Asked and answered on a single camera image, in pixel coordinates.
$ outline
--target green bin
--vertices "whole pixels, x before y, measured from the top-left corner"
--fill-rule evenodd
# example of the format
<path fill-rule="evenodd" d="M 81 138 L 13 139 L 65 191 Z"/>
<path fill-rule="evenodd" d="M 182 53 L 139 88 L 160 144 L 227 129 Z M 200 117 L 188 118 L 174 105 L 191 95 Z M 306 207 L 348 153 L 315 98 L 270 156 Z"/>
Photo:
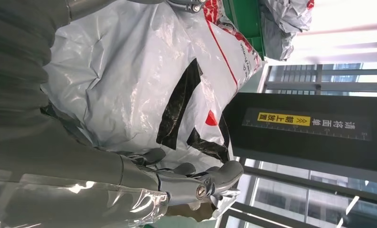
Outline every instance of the green bin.
<path fill-rule="evenodd" d="M 261 14 L 258 0 L 223 0 L 227 17 L 264 59 Z"/>

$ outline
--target robotic arm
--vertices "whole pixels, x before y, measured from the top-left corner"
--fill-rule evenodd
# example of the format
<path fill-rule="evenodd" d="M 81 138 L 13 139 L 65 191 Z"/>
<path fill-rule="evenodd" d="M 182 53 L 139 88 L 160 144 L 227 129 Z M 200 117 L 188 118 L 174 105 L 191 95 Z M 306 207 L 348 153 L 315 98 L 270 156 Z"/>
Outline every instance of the robotic arm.
<path fill-rule="evenodd" d="M 203 5 L 168 1 L 189 2 L 184 9 Z M 199 174 L 189 164 L 155 170 L 148 166 L 164 152 L 127 157 L 86 147 L 41 113 L 48 104 L 42 66 L 50 62 L 56 30 L 111 2 L 0 0 L 0 228 L 151 223 L 168 206 L 230 189 L 243 174 L 235 161 Z"/>

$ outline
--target plastic wrap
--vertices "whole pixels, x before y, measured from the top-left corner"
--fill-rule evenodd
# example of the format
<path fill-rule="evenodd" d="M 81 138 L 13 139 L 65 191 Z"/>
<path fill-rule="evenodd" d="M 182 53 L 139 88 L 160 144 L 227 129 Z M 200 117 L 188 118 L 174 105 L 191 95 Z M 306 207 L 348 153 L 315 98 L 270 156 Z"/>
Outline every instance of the plastic wrap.
<path fill-rule="evenodd" d="M 130 228 L 167 211 L 165 192 L 37 175 L 5 181 L 0 171 L 0 228 Z"/>
<path fill-rule="evenodd" d="M 119 0 L 57 31 L 42 90 L 93 146 L 198 172 L 233 158 L 222 110 L 261 59 L 210 0 L 204 13 Z"/>
<path fill-rule="evenodd" d="M 310 29 L 314 0 L 263 0 L 279 28 L 285 33 Z"/>
<path fill-rule="evenodd" d="M 268 58 L 285 61 L 293 52 L 292 39 L 296 32 L 285 33 L 273 21 L 268 10 L 261 12 L 264 50 Z"/>

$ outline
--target gray package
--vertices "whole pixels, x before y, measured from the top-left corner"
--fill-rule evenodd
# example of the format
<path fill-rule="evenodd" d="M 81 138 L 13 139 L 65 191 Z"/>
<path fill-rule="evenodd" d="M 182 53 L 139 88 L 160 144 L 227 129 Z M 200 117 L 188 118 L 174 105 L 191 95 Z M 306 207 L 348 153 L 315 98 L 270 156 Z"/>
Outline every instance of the gray package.
<path fill-rule="evenodd" d="M 263 0 L 282 31 L 303 32 L 310 29 L 314 0 Z"/>

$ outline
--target screw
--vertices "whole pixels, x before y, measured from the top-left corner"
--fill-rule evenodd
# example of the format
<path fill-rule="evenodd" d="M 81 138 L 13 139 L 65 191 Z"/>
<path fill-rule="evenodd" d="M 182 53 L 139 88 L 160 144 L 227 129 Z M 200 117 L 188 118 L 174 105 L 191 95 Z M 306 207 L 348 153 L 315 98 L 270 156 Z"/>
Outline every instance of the screw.
<path fill-rule="evenodd" d="M 201 9 L 200 5 L 193 5 L 191 8 L 193 9 L 194 12 L 198 12 Z"/>
<path fill-rule="evenodd" d="M 206 189 L 203 185 L 199 185 L 197 188 L 197 198 L 203 198 L 205 196 Z"/>

